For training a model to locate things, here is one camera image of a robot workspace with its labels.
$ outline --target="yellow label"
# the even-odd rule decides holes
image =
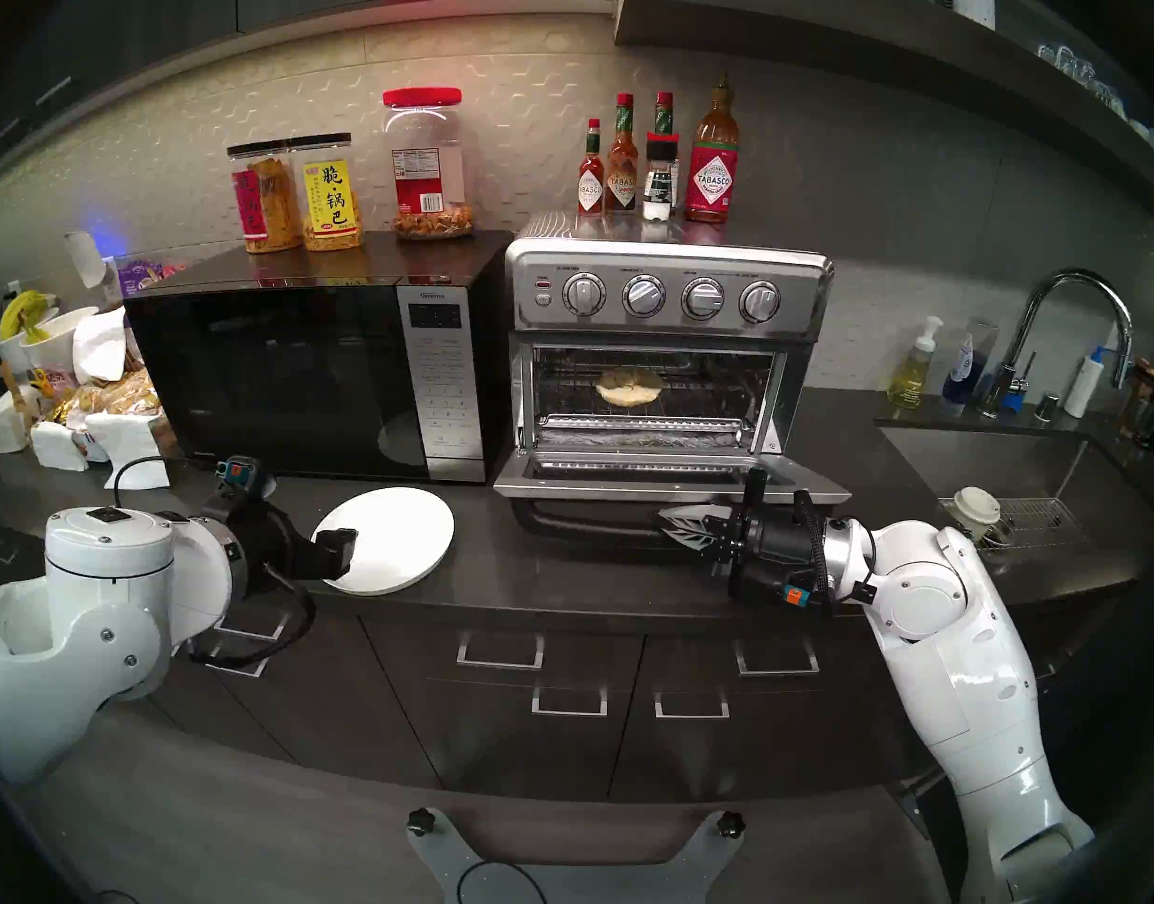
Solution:
[[[305,166],[305,192],[309,197],[309,219],[315,237],[346,237],[359,232],[355,199],[346,162],[314,162]]]

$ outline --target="floor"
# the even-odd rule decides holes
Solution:
[[[140,904],[442,902],[405,815],[445,809],[486,858],[668,859],[714,809],[560,805],[411,790],[201,741],[118,708],[14,797],[91,889]],[[710,901],[947,901],[932,846],[882,789],[732,805],[745,845]]]

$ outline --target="snack jar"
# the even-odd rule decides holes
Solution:
[[[305,247],[312,252],[364,242],[364,216],[351,185],[351,133],[288,139],[297,169]]]
[[[231,144],[233,195],[247,252],[279,252],[301,245],[301,212],[287,140]]]
[[[460,100],[456,87],[387,90],[384,137],[392,156],[400,239],[454,239],[472,234],[472,208],[463,188]]]

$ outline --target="oven knob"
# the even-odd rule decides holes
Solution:
[[[606,286],[598,275],[578,271],[564,282],[564,306],[577,316],[592,316],[606,302]]]
[[[781,304],[781,294],[769,281],[754,281],[740,296],[741,316],[749,323],[773,320]]]
[[[682,308],[696,321],[710,321],[724,306],[724,289],[714,278],[695,278],[682,292]]]
[[[622,306],[631,316],[652,316],[665,306],[665,286],[652,275],[636,275],[622,289]]]

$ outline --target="sink grate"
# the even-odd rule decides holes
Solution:
[[[1004,554],[1034,547],[1087,546],[1091,541],[1080,524],[1057,499],[997,499],[1001,521],[977,544],[983,553]],[[953,499],[941,499],[952,516]]]

